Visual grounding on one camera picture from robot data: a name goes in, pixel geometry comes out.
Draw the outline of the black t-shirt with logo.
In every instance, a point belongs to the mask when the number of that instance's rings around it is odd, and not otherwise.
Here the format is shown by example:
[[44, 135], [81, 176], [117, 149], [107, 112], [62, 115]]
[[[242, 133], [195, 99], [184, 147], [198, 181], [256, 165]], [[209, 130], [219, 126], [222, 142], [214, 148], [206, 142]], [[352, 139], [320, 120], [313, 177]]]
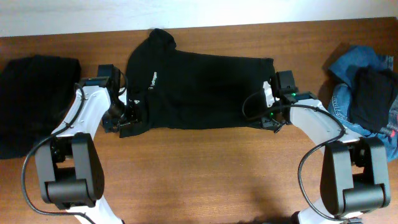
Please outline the black t-shirt with logo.
[[273, 59], [196, 54], [176, 49], [174, 37], [154, 29], [130, 55], [127, 98], [136, 121], [122, 138], [154, 128], [261, 128], [249, 121], [264, 104], [247, 98], [275, 74]]

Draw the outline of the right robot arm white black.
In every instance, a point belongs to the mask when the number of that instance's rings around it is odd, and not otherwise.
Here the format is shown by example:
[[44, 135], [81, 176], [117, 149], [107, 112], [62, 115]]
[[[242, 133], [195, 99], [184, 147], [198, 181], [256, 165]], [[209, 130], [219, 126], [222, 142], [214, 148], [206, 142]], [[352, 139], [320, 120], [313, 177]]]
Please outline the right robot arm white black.
[[[298, 185], [308, 208], [295, 212], [298, 224], [361, 223], [360, 215], [385, 208], [391, 188], [384, 144], [346, 128], [327, 112], [312, 93], [300, 93], [290, 71], [278, 72], [262, 85], [266, 110], [264, 127], [277, 132], [282, 125], [301, 129], [315, 144], [298, 165]], [[305, 161], [323, 153], [320, 198], [311, 202], [303, 186]]]

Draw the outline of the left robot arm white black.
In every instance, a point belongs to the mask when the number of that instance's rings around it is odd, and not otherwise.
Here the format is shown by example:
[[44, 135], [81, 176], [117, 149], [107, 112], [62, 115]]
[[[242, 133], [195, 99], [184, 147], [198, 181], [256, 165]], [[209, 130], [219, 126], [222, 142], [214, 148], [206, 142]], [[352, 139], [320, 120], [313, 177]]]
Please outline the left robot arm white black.
[[121, 134], [138, 122], [127, 84], [120, 69], [99, 65], [96, 77], [76, 83], [67, 115], [30, 152], [42, 200], [58, 209], [52, 216], [74, 216], [80, 223], [123, 222], [105, 199], [104, 172], [93, 140], [99, 125]]

